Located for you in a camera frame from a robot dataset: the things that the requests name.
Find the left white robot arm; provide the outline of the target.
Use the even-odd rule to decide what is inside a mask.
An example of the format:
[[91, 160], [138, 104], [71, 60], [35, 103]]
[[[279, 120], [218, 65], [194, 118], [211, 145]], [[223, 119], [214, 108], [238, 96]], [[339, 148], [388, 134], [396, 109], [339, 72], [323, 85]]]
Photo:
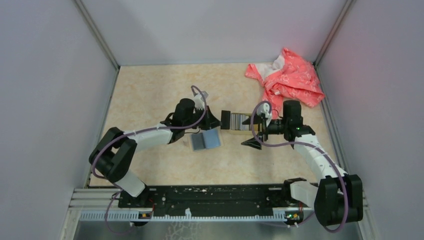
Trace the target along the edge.
[[131, 170], [135, 153], [149, 148], [168, 145], [181, 139], [187, 129], [209, 131], [221, 126], [202, 99], [183, 98], [174, 112], [154, 127], [138, 131], [123, 131], [110, 128], [90, 154], [88, 161], [93, 172], [128, 193], [138, 207], [149, 203], [150, 193], [146, 184]]

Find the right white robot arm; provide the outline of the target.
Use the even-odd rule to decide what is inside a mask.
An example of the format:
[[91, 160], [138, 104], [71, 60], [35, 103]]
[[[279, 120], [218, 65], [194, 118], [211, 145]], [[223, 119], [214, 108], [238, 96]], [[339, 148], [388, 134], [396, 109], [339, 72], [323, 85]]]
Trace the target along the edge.
[[304, 124], [302, 106], [297, 100], [286, 100], [282, 115], [273, 118], [269, 101], [258, 103], [242, 122], [249, 125], [253, 137], [243, 145], [261, 149], [291, 146], [314, 174], [317, 184], [304, 179], [285, 182], [281, 199], [287, 206], [298, 202], [312, 208], [318, 222], [330, 233], [337, 233], [347, 223], [363, 219], [363, 182], [337, 165], [319, 143], [316, 132]]

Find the beige card holder wallet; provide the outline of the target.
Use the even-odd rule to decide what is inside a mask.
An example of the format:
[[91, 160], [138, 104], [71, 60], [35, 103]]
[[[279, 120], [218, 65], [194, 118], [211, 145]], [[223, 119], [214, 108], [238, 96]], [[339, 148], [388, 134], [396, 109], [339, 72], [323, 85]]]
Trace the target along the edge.
[[205, 146], [206, 146], [205, 150], [215, 149], [222, 146], [223, 141], [221, 140], [221, 134], [218, 128], [201, 131], [199, 133], [203, 133]]

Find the black credit card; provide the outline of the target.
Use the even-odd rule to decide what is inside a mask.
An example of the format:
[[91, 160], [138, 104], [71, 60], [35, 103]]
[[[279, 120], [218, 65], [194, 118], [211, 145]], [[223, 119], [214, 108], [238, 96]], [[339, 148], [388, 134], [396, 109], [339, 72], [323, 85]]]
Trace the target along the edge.
[[229, 110], [222, 110], [221, 111], [221, 129], [222, 130], [229, 130], [231, 126], [231, 112]]
[[190, 136], [190, 139], [191, 139], [192, 150], [194, 152], [203, 151], [206, 149], [203, 133], [200, 132], [200, 133], [192, 134]]

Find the beige tray of cards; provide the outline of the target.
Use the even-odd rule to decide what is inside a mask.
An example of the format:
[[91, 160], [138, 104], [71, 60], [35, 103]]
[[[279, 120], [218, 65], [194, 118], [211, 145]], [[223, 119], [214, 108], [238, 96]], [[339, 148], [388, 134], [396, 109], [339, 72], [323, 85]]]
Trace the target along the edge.
[[251, 117], [250, 113], [231, 112], [229, 115], [229, 131], [236, 135], [252, 135], [252, 126], [248, 120]]

